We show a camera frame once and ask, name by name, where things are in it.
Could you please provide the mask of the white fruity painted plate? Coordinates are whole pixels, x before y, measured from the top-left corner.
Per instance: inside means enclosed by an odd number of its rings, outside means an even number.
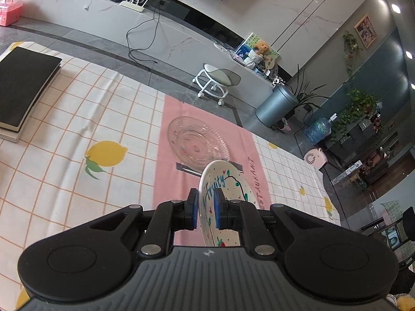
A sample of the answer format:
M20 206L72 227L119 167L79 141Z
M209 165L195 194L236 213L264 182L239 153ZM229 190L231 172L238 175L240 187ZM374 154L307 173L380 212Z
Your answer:
M224 221L231 213L231 201L247 201L257 204L244 175L228 161L209 163L199 182L198 212L206 246L239 246L237 231L225 230Z

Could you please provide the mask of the clear glass plate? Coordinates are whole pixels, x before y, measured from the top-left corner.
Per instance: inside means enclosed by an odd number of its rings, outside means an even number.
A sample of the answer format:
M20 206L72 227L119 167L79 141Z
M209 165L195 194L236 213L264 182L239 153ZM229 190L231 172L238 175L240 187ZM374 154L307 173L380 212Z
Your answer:
M181 116L173 119L167 127L167 141L180 162L194 171L203 172L216 160L230 160L224 139L197 118Z

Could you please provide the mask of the pink round fan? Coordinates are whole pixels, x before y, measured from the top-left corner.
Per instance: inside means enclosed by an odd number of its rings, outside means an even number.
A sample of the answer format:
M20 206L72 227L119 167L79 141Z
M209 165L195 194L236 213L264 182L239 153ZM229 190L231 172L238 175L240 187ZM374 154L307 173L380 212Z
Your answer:
M328 159L321 148L314 148L305 154L304 161L320 170L328 162Z

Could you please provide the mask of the grey metal trash can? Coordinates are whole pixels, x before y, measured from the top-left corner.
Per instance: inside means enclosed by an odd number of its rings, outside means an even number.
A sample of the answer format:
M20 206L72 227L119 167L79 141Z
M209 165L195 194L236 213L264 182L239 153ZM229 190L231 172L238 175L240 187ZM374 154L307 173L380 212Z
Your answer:
M258 120L271 128L298 104L296 96L284 85L276 86L272 94L255 110Z

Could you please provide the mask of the blue water jug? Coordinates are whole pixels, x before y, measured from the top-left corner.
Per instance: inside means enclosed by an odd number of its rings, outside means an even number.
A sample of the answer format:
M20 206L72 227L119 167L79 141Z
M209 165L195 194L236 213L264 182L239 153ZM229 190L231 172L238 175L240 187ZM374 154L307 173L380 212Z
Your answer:
M306 139L312 144L317 145L321 140L331 135L331 128L333 122L338 118L338 115L334 113L328 119L321 117L316 120L312 125L304 130Z

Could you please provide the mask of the white rolling stool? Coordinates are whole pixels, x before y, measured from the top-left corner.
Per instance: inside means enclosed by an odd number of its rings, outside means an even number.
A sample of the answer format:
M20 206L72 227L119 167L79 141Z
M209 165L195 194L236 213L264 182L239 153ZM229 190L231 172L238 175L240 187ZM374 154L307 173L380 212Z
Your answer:
M238 86L241 77L229 69L219 69L213 65L204 64L199 73L194 76L192 83L199 87L197 96L202 98L205 94L215 98L217 104L222 106L229 94L229 89Z

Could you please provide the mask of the potted floor plant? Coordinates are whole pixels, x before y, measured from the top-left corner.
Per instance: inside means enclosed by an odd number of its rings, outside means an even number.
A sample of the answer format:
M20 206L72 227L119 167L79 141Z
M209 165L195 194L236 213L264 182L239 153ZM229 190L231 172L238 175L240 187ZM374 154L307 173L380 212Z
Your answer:
M322 96L319 93L319 90L324 88L326 84L322 84L315 88L309 87L309 81L305 81L305 69L300 69L299 65L297 65L297 74L295 75L295 86L291 86L290 84L286 84L286 86L295 96L298 103L290 112L288 112L285 119L290 119L295 114L295 111L300 107L306 106L309 108L309 111L319 109L321 106L315 103L317 98L325 100L330 99L329 96Z

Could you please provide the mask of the hanging vine plant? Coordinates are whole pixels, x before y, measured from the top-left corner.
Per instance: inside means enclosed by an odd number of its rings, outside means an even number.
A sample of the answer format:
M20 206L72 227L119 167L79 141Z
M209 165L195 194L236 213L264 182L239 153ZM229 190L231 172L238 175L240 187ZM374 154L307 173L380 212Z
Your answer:
M372 115L378 108L378 98L373 94L358 89L355 85L355 72L357 71L357 59L362 48L357 38L349 31L343 35L345 52L345 66L348 79L345 86L348 87L348 103L341 110L341 113L333 125L331 142L336 143L348 134L348 126L357 122L363 116Z

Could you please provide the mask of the teddy bear toy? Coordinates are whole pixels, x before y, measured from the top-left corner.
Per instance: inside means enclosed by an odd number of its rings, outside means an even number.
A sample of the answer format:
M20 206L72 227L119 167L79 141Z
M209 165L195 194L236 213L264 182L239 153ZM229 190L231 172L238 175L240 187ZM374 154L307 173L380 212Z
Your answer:
M270 49L270 46L263 40L259 40L253 46L253 50L255 54L260 57L263 57L263 55L266 54L269 49Z

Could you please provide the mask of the black book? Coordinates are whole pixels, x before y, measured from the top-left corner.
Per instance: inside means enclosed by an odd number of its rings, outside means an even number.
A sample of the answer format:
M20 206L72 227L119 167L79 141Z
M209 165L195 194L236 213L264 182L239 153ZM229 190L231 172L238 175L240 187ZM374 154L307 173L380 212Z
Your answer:
M1 138L18 142L25 122L58 74L61 58L16 46L1 59Z

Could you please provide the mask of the pink storage box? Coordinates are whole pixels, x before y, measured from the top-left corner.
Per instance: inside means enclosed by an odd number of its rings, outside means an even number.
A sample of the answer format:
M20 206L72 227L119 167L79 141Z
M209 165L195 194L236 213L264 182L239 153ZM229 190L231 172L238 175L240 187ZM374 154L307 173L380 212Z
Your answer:
M17 22L22 13L23 2L18 0L2 0L0 3L0 26L8 27Z

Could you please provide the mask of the framed wall picture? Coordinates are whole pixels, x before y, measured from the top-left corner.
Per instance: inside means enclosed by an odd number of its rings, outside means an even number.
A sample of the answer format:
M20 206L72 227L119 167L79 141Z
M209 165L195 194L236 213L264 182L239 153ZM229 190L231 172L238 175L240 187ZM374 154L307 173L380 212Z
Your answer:
M377 39L377 33L372 25L369 15L366 14L359 22L354 26L360 40L362 41L365 49L368 49L370 45Z

